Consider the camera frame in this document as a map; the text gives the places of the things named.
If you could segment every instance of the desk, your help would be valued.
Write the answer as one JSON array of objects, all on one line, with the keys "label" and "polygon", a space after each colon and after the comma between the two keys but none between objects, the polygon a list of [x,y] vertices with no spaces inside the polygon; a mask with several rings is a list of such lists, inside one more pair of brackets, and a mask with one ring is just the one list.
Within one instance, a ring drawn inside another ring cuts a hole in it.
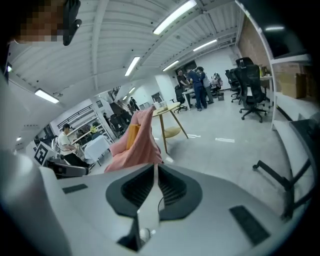
[{"label": "desk", "polygon": [[99,160],[99,157],[110,147],[107,138],[103,135],[88,142],[84,149],[84,156],[86,159],[91,159],[94,162]]},{"label": "desk", "polygon": [[192,93],[194,93],[194,92],[195,92],[194,89],[189,89],[189,90],[187,90],[187,91],[185,91],[185,92],[182,93],[182,94],[183,94],[183,97],[184,97],[184,99],[185,99],[186,106],[187,106],[188,110],[190,110],[190,106],[189,106],[189,102],[188,102],[188,100],[187,100],[186,94],[192,94]]},{"label": "desk", "polygon": [[159,116],[160,118],[160,124],[161,124],[161,131],[162,131],[162,137],[163,137],[163,143],[164,143],[164,149],[165,149],[165,152],[168,154],[168,151],[167,151],[167,142],[166,142],[166,138],[171,138],[173,136],[176,136],[180,130],[177,130],[177,128],[169,128],[165,131],[165,127],[164,127],[164,120],[163,120],[163,117],[162,115],[167,113],[167,112],[170,112],[171,115],[173,116],[173,118],[175,119],[175,121],[178,123],[178,125],[180,126],[181,130],[183,131],[184,135],[186,136],[187,139],[188,138],[188,135],[186,134],[184,128],[182,127],[182,125],[179,123],[177,117],[175,116],[175,114],[173,113],[173,109],[179,107],[181,103],[180,102],[175,102],[173,104],[170,104],[168,105],[167,109],[164,110],[163,107],[159,108],[159,109],[156,109],[155,111],[153,111],[153,114],[152,114],[152,117],[157,117]]},{"label": "desk", "polygon": [[274,105],[274,85],[273,85],[273,76],[272,75],[266,75],[266,76],[260,76],[260,81],[269,80],[269,89],[270,89],[270,106]]}]

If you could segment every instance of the person in dark blue clothes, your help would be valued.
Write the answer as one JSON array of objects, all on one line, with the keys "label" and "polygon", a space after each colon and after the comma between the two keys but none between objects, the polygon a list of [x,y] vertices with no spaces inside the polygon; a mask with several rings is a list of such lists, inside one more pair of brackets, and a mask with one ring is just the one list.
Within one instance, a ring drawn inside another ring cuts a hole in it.
[{"label": "person in dark blue clothes", "polygon": [[192,84],[193,84],[197,110],[201,111],[201,104],[202,104],[203,108],[206,109],[207,102],[206,102],[205,94],[203,92],[204,87],[203,87],[202,83],[200,82],[198,74],[196,72],[194,72],[191,68],[187,68],[186,71],[188,73],[187,79],[190,82],[192,82]]}]

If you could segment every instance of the white table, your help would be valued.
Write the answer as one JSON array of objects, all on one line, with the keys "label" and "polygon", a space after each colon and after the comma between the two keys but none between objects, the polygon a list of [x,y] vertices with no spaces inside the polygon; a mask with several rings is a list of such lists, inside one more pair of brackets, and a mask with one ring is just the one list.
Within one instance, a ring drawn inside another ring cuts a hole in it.
[{"label": "white table", "polygon": [[274,85],[273,85],[273,76],[272,75],[266,75],[266,76],[260,76],[260,81],[269,80],[269,89],[270,89],[270,106],[274,105]]},{"label": "white table", "polygon": [[194,89],[189,89],[189,90],[187,90],[187,91],[185,91],[185,92],[183,92],[182,94],[183,94],[183,97],[184,97],[184,99],[185,99],[185,102],[186,102],[186,106],[187,106],[187,108],[188,108],[188,110],[190,110],[190,105],[189,105],[189,102],[188,102],[188,100],[187,100],[187,94],[192,94],[192,93],[194,93],[195,92],[195,90]]},{"label": "white table", "polygon": [[101,135],[94,140],[90,141],[84,149],[84,157],[91,159],[94,162],[99,160],[99,157],[103,155],[109,149],[107,137]]}]

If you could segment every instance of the white ceiling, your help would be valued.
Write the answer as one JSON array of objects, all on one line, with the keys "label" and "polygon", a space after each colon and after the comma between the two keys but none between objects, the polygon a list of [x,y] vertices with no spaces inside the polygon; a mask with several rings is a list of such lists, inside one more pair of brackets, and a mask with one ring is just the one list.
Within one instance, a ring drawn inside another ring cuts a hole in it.
[{"label": "white ceiling", "polygon": [[[155,35],[157,25],[185,0],[80,1],[77,19],[82,25],[69,46],[10,46],[10,80],[31,94],[38,88],[63,94],[55,107],[59,110],[45,113],[46,123],[33,118],[39,129],[61,114],[57,112],[89,97],[161,73],[175,60],[190,61],[192,49],[210,40],[218,40],[214,49],[234,45],[244,16],[233,0],[196,0],[194,8]],[[135,56],[141,57],[137,68],[125,77]]]}]

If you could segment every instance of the round wooden table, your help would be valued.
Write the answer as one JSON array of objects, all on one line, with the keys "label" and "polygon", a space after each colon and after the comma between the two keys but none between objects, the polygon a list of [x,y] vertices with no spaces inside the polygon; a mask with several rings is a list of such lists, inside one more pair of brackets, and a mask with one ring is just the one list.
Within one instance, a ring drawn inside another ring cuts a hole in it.
[{"label": "round wooden table", "polygon": [[163,143],[164,143],[164,149],[165,149],[165,152],[168,154],[168,151],[167,151],[167,143],[166,143],[166,138],[171,138],[173,136],[176,136],[179,132],[180,132],[180,129],[177,130],[176,128],[169,128],[168,130],[165,130],[165,127],[164,127],[164,120],[163,120],[163,117],[162,115],[167,113],[167,112],[170,112],[173,116],[173,118],[175,119],[175,121],[178,123],[178,125],[180,126],[181,130],[183,131],[183,133],[185,134],[186,138],[188,138],[188,135],[186,134],[184,128],[182,127],[182,125],[180,124],[180,122],[178,121],[176,115],[174,114],[174,112],[172,110],[174,110],[175,108],[179,107],[181,103],[180,102],[175,102],[173,104],[170,104],[167,106],[167,109],[164,109],[163,107],[159,108],[159,109],[156,109],[155,111],[153,111],[153,115],[152,117],[157,117],[159,116],[160,118],[160,124],[161,124],[161,131],[162,131],[162,137],[163,137]]}]

